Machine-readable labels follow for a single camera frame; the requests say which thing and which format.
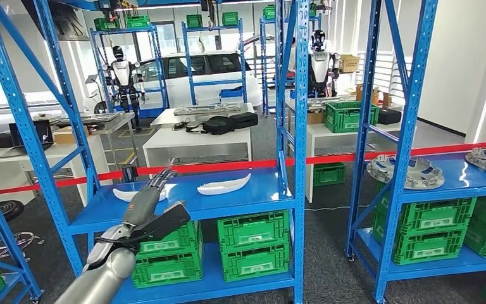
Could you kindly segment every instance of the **red barrier rope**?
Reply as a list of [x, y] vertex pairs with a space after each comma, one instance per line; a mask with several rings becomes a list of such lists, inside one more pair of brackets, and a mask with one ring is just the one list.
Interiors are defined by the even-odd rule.
[[[444, 153], [454, 153], [470, 151], [473, 148], [485, 148], [486, 142], [480, 142], [478, 144], [455, 144], [452, 146], [439, 146], [439, 147], [429, 147], [429, 148], [417, 148], [411, 150], [412, 156], [420, 155], [434, 155], [434, 154], [444, 154]], [[379, 152], [367, 152], [364, 156], [365, 160], [372, 160], [378, 155], [394, 155], [395, 151], [379, 151]], [[337, 162], [353, 162], [356, 155], [354, 153], [340, 154], [340, 155], [323, 155], [323, 156], [312, 156], [306, 158], [306, 163], [308, 165], [316, 165], [319, 163], [337, 163]], [[286, 159], [286, 166], [291, 167], [295, 164], [293, 158]], [[205, 173], [205, 172], [219, 172], [219, 171], [230, 171], [230, 170], [245, 170], [249, 168], [273, 168], [277, 166], [276, 160], [254, 160], [254, 161], [232, 161], [227, 163], [198, 163], [190, 165], [175, 165], [172, 169], [176, 170], [178, 173]], [[156, 174], [163, 170], [164, 167], [140, 167], [137, 168], [137, 173], [139, 175]], [[107, 173], [98, 174], [100, 181], [106, 181], [110, 179], [120, 179], [122, 178], [122, 171], [112, 171]], [[74, 179], [59, 180], [56, 182], [57, 187], [68, 187], [75, 186], [77, 184], [84, 184], [87, 182], [86, 177], [77, 177]], [[35, 191], [40, 190], [39, 184], [12, 187], [7, 189], [0, 189], [0, 194], [5, 193], [16, 193], [22, 191]]]

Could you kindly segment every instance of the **black backpack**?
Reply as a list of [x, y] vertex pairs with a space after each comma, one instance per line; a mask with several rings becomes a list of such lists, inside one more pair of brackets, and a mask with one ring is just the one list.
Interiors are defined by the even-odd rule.
[[[210, 133], [212, 135], [221, 135], [235, 130], [235, 120], [224, 116], [211, 117], [207, 122], [201, 123], [200, 125], [202, 125], [202, 133]], [[193, 130], [198, 128], [200, 125], [186, 128], [185, 131], [196, 132]]]

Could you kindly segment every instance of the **white cable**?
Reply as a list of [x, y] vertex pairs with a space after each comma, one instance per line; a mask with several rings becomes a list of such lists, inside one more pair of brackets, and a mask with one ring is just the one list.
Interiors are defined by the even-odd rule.
[[[364, 208], [364, 207], [367, 207], [367, 206], [369, 206], [369, 205], [359, 206], [359, 208]], [[322, 211], [322, 210], [334, 211], [334, 210], [345, 209], [345, 208], [350, 208], [350, 206], [340, 206], [340, 207], [335, 207], [335, 208], [305, 209], [304, 211]]]

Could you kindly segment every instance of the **humanoid robot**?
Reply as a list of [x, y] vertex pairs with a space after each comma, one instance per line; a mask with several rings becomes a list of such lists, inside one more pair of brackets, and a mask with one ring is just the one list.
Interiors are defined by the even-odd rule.
[[332, 72], [332, 96], [337, 95], [336, 80], [340, 75], [340, 54], [329, 53], [325, 45], [325, 33], [315, 30], [311, 36], [312, 50], [308, 56], [308, 97], [320, 98], [327, 96], [327, 79], [329, 70]]
[[[105, 79], [108, 86], [117, 86], [118, 92], [113, 96], [113, 102], [120, 103], [124, 112], [129, 112], [129, 104], [135, 113], [135, 130], [140, 132], [139, 124], [139, 96], [142, 102], [145, 101], [145, 90], [142, 74], [137, 72], [140, 63], [131, 62], [124, 59], [124, 53], [120, 46], [113, 47], [113, 54], [116, 58], [109, 66], [104, 65], [103, 70], [106, 72]], [[137, 74], [137, 80], [140, 86], [140, 92], [137, 92], [134, 86], [133, 72]]]
[[160, 241], [190, 220], [182, 202], [154, 215], [161, 191], [175, 174], [164, 169], [130, 201], [121, 224], [97, 238], [83, 272], [58, 298], [57, 304], [109, 304], [135, 268], [135, 254], [143, 238]]

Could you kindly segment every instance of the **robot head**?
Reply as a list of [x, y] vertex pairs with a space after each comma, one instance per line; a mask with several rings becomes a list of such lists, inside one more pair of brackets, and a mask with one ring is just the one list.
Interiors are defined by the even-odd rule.
[[321, 51], [321, 47], [325, 44], [325, 33], [322, 30], [315, 30], [312, 34], [312, 49]]
[[113, 55], [117, 61], [124, 60], [124, 51], [121, 46], [113, 46]]

